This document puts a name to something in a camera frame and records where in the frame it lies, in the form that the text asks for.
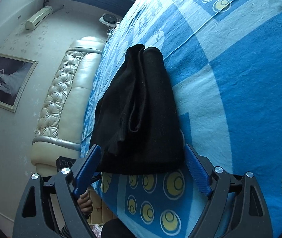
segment speaker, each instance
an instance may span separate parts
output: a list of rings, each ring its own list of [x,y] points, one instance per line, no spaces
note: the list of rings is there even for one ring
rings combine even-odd
[[[65,167],[71,168],[75,162],[76,159],[60,156],[56,161],[56,169],[59,172]]]

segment finger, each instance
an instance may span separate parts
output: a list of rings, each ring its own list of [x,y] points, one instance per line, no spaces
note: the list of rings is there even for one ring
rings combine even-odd
[[[84,214],[91,214],[92,211],[93,211],[93,208],[92,208],[92,206],[90,206],[90,207],[83,208],[81,211],[82,211]]]
[[[82,194],[82,195],[80,195],[80,197],[83,199],[83,198],[85,198],[87,195],[88,195],[88,188],[87,188],[87,190],[85,191],[85,193],[84,194]]]
[[[80,208],[85,208],[85,207],[89,207],[89,206],[92,206],[92,201],[91,200],[81,204]]]
[[[90,200],[90,197],[87,196],[87,197],[85,197],[83,199],[78,199],[77,203],[80,205],[80,204],[83,204],[83,203],[87,202],[88,200]]]

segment human hand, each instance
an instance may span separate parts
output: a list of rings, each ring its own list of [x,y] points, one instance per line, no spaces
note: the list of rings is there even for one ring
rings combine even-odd
[[[90,196],[88,195],[88,189],[84,194],[80,195],[80,198],[77,200],[77,203],[80,206],[80,209],[84,215],[90,215],[92,213],[92,201],[90,199]]]

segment air conditioner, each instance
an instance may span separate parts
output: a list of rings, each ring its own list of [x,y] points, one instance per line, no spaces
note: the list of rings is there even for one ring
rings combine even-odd
[[[116,23],[121,22],[121,20],[117,19],[114,15],[107,13],[103,14],[99,21],[102,24],[105,24],[107,27],[111,28],[114,28],[116,26]]]
[[[34,14],[30,19],[25,23],[25,28],[29,30],[35,30],[37,26],[44,20],[46,17],[53,13],[53,8],[50,5],[45,6],[36,14]]]

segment framed picture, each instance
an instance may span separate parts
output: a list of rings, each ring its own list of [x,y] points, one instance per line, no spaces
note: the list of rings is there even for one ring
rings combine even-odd
[[[0,54],[0,107],[15,112],[37,61]]]

